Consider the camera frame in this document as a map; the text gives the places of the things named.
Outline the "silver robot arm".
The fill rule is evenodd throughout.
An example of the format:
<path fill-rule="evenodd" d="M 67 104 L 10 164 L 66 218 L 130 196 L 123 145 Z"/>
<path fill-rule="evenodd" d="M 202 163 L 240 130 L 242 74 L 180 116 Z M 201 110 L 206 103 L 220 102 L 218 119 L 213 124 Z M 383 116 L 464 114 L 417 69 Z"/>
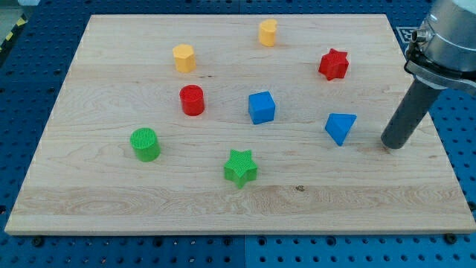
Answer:
<path fill-rule="evenodd" d="M 475 95 L 475 0 L 436 0 L 414 30 L 406 72 L 435 89 Z"/>

